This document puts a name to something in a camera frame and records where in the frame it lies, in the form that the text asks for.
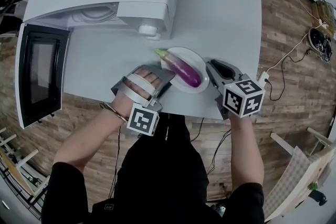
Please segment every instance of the white table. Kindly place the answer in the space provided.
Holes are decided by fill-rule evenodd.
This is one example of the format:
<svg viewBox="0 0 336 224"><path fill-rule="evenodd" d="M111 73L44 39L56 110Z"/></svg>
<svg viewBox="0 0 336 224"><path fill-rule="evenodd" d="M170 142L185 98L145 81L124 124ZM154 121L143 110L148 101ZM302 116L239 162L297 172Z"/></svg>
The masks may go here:
<svg viewBox="0 0 336 224"><path fill-rule="evenodd" d="M149 41L131 31L76 29L68 46L64 91L111 101L110 88L135 67L159 62L154 48L186 47L204 60L219 59L250 77L257 74L261 40L261 0L178 0L172 39ZM210 84L200 94L171 87L163 112L221 119Z"/></svg>

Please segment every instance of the finger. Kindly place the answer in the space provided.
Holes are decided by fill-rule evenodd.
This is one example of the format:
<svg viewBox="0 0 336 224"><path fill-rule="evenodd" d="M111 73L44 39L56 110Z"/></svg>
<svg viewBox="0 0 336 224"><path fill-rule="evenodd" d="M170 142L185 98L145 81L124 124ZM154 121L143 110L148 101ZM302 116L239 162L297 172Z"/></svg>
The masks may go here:
<svg viewBox="0 0 336 224"><path fill-rule="evenodd" d="M146 69L143 69L143 68L141 68L141 70L139 71L139 73L137 73L139 76L141 76L141 77L146 77L147 75L149 75L150 74L150 71L148 71L148 70L146 70Z"/></svg>
<svg viewBox="0 0 336 224"><path fill-rule="evenodd" d="M139 74L139 72L140 72L141 70L143 70L142 67L138 68L138 69L134 72L134 74Z"/></svg>
<svg viewBox="0 0 336 224"><path fill-rule="evenodd" d="M130 88L132 91L136 92L138 95L148 99L151 95L147 93L144 89L133 83L132 81L125 79L124 84Z"/></svg>
<svg viewBox="0 0 336 224"><path fill-rule="evenodd" d="M148 81L149 83L152 83L154 80L157 79L157 75L155 75L154 73L150 73L148 74L146 77L144 77L146 81Z"/></svg>
<svg viewBox="0 0 336 224"><path fill-rule="evenodd" d="M160 78L156 78L153 82L152 85L157 89L162 83L162 80Z"/></svg>

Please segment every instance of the plug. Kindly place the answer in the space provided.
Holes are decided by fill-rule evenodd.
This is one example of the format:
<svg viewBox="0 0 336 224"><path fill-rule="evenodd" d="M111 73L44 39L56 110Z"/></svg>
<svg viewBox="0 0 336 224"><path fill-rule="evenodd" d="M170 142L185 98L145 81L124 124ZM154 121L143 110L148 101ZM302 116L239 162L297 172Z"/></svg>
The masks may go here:
<svg viewBox="0 0 336 224"><path fill-rule="evenodd" d="M263 71L261 73L260 77L259 77L259 80L258 80L260 86L262 86L264 88L265 85L266 85L266 81L268 80L268 78L269 78L269 74L267 74L265 71Z"/></svg>

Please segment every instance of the wooden chair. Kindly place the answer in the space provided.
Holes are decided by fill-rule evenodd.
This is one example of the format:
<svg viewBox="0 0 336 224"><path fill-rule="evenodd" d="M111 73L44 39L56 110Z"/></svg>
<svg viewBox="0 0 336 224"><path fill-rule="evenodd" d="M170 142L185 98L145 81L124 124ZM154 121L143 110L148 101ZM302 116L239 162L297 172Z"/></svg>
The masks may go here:
<svg viewBox="0 0 336 224"><path fill-rule="evenodd" d="M292 158L285 172L265 199L265 221L278 215L287 214L304 201L311 193L309 185L317 182L335 154L336 142L331 143L326 137L311 128L308 128L308 132L316 136L318 143L327 146L312 156L306 156L298 147L293 148L276 133L271 133L271 137Z"/></svg>
<svg viewBox="0 0 336 224"><path fill-rule="evenodd" d="M0 130L0 133L6 131L7 128L3 128ZM2 137L0 137L0 147L1 146L5 146L6 150L7 150L7 154L14 154L14 151L11 149L11 147L9 147L7 145L7 143L9 141L11 141L12 139L16 138L16 134L10 136L7 139L3 139ZM26 157L24 157L23 159L21 159L18 163L13 163L13 161L8 157L8 155L6 153L4 153L1 149L0 149L0 156L5 164L5 166L7 167L7 169L5 170L8 171L11 176L13 176L13 178L18 182L18 184L20 185L21 188L23 188L26 192L28 192L30 195L32 195L32 197L37 197L40 192L44 189L44 187L48 184L49 178L50 176L48 176L39 186L38 188L34 191L32 190L32 188L29 186L27 180L24 178L24 176L22 175L20 168L27 163L27 161L29 161L32 157L34 157L36 154L38 153L38 150L34 150L33 152L31 152L30 154L28 154Z"/></svg>

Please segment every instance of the hand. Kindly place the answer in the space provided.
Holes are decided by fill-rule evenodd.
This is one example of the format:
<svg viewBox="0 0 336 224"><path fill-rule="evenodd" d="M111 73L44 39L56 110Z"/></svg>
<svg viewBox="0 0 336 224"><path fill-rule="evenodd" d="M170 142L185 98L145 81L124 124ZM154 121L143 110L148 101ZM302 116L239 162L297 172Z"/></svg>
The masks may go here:
<svg viewBox="0 0 336 224"><path fill-rule="evenodd" d="M231 121L231 125L233 124L245 124L246 122L251 122L251 118L249 116L245 116L243 118L238 117L237 115L233 114L231 111L228 113L229 119Z"/></svg>
<svg viewBox="0 0 336 224"><path fill-rule="evenodd" d="M134 73L143 77L155 88L159 87L161 84L161 79L158 78L154 73L151 73L146 69L139 68ZM143 90L133 82L129 81L128 79L126 79L124 83L127 87L129 87L131 90L136 92L138 95L144 97L145 99L148 100L151 97L149 93L147 93L145 90ZM118 91L111 105L120 115L128 119L132 111L133 103L134 101L132 99L128 98L121 91Z"/></svg>

